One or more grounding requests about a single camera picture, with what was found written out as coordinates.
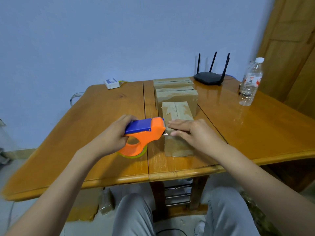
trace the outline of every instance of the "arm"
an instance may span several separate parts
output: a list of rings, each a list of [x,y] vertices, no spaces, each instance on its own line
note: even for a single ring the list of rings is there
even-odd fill
[[[315,205],[220,139],[203,119],[177,119],[168,126],[180,130],[172,136],[182,137],[220,163],[284,235],[314,234]]]
[[[78,150],[65,170],[39,199],[9,229],[11,235],[59,235],[73,206],[84,179],[103,156],[123,148],[127,124],[136,120],[123,115],[92,142]]]

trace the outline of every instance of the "forearm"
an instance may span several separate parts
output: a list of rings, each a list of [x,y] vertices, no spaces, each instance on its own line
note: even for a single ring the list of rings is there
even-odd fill
[[[315,232],[315,205],[311,202],[233,147],[223,150],[216,160],[285,235],[311,235]]]
[[[59,235],[86,175],[95,164],[96,160],[88,155],[87,149],[79,150],[7,235]]]

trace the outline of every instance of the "shoe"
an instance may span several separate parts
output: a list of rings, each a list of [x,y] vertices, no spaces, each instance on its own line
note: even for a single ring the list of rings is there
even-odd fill
[[[203,231],[204,231],[204,226],[206,225],[206,222],[204,221],[199,221],[196,226],[195,226],[195,230],[194,230],[194,236],[202,236],[203,235]]]

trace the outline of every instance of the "person's left hand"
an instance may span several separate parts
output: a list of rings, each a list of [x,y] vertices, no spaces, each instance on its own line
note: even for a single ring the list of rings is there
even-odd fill
[[[137,118],[133,115],[122,115],[85,147],[88,147],[98,159],[119,151],[127,143],[129,137],[124,134],[126,126],[132,120],[137,120]]]

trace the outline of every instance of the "light blue wall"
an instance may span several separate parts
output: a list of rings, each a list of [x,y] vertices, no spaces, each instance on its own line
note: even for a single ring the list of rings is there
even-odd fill
[[[213,72],[230,52],[242,79],[273,1],[0,0],[0,146],[38,147],[71,95],[106,78],[192,76],[218,51]]]

